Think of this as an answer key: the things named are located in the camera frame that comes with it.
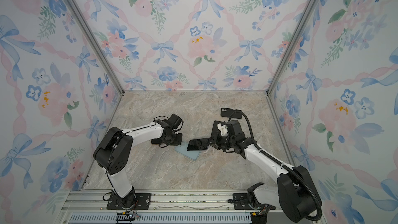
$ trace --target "floral wallpaper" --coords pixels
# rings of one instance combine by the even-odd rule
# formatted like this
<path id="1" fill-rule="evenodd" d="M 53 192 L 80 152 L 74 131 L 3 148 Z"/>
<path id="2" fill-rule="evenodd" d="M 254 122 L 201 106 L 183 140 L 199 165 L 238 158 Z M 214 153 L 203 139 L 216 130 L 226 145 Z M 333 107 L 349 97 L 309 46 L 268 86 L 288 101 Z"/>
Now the floral wallpaper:
<path id="1" fill-rule="evenodd" d="M 52 223 L 119 101 L 64 0 L 0 2 L 0 222 Z"/>
<path id="2" fill-rule="evenodd" d="M 330 224 L 398 223 L 397 9 L 397 0 L 317 2 L 271 94 Z"/>
<path id="3" fill-rule="evenodd" d="M 76 2 L 126 90 L 266 90 L 308 3 Z"/>

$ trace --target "wallpaper panel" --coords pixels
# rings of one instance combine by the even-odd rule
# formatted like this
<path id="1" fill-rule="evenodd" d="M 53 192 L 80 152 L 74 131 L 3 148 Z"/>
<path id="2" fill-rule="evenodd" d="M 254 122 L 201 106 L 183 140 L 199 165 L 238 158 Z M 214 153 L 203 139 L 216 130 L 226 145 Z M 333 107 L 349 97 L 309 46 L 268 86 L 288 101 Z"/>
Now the wallpaper panel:
<path id="1" fill-rule="evenodd" d="M 53 223 L 120 97 L 64 0 L 1 0 L 0 60 L 0 223 Z"/>
<path id="2" fill-rule="evenodd" d="M 273 94 L 328 223 L 398 223 L 397 13 L 397 0 L 320 0 Z"/>
<path id="3" fill-rule="evenodd" d="M 307 0 L 76 0 L 127 90 L 265 90 Z"/>

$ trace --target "metal corner post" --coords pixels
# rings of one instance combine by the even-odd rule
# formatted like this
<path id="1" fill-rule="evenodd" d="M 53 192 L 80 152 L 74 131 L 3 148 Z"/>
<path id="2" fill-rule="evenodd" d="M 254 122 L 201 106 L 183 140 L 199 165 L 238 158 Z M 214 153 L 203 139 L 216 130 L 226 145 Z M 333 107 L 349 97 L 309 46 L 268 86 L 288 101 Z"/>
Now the metal corner post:
<path id="1" fill-rule="evenodd" d="M 86 36 L 88 42 L 90 43 L 92 49 L 96 53 L 98 60 L 101 62 L 102 66 L 104 67 L 105 71 L 107 72 L 109 78 L 117 88 L 117 91 L 122 95 L 124 90 L 117 79 L 115 73 L 113 72 L 109 62 L 107 61 L 106 57 L 103 55 L 100 45 L 98 44 L 91 28 L 89 27 L 87 21 L 84 19 L 82 12 L 80 11 L 79 7 L 75 0 L 65 0 L 65 3 L 72 11 L 73 16 L 75 17 L 79 27 L 82 29 L 84 35 Z"/>
<path id="2" fill-rule="evenodd" d="M 319 0 L 309 0 L 306 8 L 303 11 L 303 15 L 302 18 L 300 19 L 299 23 L 297 24 L 297 27 L 295 29 L 295 31 L 293 32 L 292 35 L 292 39 L 291 42 L 289 43 L 286 52 L 284 53 L 281 62 L 279 63 L 275 75 L 272 78 L 271 84 L 269 85 L 268 88 L 268 95 L 272 95 L 273 91 L 276 88 L 276 85 L 279 81 L 279 78 L 281 77 L 282 73 L 283 73 L 283 69 L 286 67 L 286 64 L 290 58 L 290 56 L 292 55 L 293 49 L 294 47 L 296 47 L 297 43 L 300 40 L 300 36 L 303 33 L 307 22 L 311 16 L 311 14 L 314 12 L 314 9 L 316 7 L 316 5 L 319 3 Z"/>

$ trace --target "black phone case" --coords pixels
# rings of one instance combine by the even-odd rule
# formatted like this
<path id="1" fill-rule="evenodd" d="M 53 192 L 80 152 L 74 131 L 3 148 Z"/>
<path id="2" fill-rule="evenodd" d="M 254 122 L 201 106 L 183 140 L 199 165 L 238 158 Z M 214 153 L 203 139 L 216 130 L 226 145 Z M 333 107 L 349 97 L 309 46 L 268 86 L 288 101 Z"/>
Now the black phone case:
<path id="1" fill-rule="evenodd" d="M 231 116 L 231 114 L 235 111 L 241 111 L 241 110 L 223 107 L 223 108 L 221 108 L 221 117 L 229 118 Z M 242 113 L 235 113 L 234 116 L 232 116 L 232 117 L 233 118 L 242 118 Z"/>

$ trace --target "stone-patterned surface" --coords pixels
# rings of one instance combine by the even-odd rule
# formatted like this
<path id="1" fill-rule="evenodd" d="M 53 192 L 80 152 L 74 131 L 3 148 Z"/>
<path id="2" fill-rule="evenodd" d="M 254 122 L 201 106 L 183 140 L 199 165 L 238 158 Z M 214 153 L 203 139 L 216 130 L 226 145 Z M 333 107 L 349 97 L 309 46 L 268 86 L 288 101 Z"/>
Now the stone-patterned surface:
<path id="1" fill-rule="evenodd" d="M 286 161 L 286 154 L 272 119 L 264 92 L 126 92 L 111 127 L 133 128 L 153 117 L 177 114 L 184 120 L 183 141 L 210 137 L 213 121 L 227 121 L 221 107 L 240 109 L 252 125 L 255 139 L 266 150 Z M 246 121 L 240 120 L 246 136 Z M 236 153 L 209 147 L 193 161 L 174 151 L 144 142 L 130 152 L 127 175 L 136 189 L 247 189 L 258 182 L 276 186 L 255 164 Z M 84 189 L 111 188 L 102 169 L 93 164 Z"/>

